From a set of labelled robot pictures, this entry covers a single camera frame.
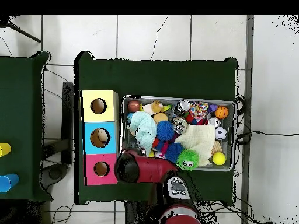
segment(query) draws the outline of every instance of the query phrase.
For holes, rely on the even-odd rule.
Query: dark green tablecloth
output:
[[[141,62],[94,59],[89,52],[81,52],[74,62],[75,90],[114,90],[119,94],[120,106],[125,95],[234,100],[236,68],[235,58],[225,61]],[[75,118],[75,131],[79,132],[75,141],[80,145],[75,174],[78,179],[75,194],[79,195],[79,203],[87,200],[147,200],[152,188],[150,183],[84,186],[79,142],[82,140],[81,121],[79,115]],[[233,171],[192,171],[189,174],[204,200],[223,200],[232,205]]]
[[[16,173],[20,181],[0,199],[48,201],[39,183],[43,133],[42,71],[49,58],[0,57],[0,142],[11,145],[0,158],[0,175]]]

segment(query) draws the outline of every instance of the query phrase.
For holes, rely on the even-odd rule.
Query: green fuzzy ball toy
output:
[[[185,149],[178,157],[176,164],[183,170],[191,171],[199,164],[199,154]]]

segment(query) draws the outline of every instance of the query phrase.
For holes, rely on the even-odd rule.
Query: yellow cup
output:
[[[12,150],[11,146],[6,142],[0,142],[0,158],[9,154]]]

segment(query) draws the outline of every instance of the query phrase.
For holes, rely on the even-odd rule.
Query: colorful stacked boxes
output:
[[[112,90],[81,91],[81,119],[86,186],[116,184],[119,152],[118,95]]]

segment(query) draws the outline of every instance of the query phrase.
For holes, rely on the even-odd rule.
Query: pink box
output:
[[[107,164],[108,172],[105,176],[98,176],[95,173],[95,164],[98,162],[105,162]],[[117,179],[114,175],[114,165],[116,162],[116,154],[98,154],[86,156],[86,176],[87,186],[109,185],[117,184]]]

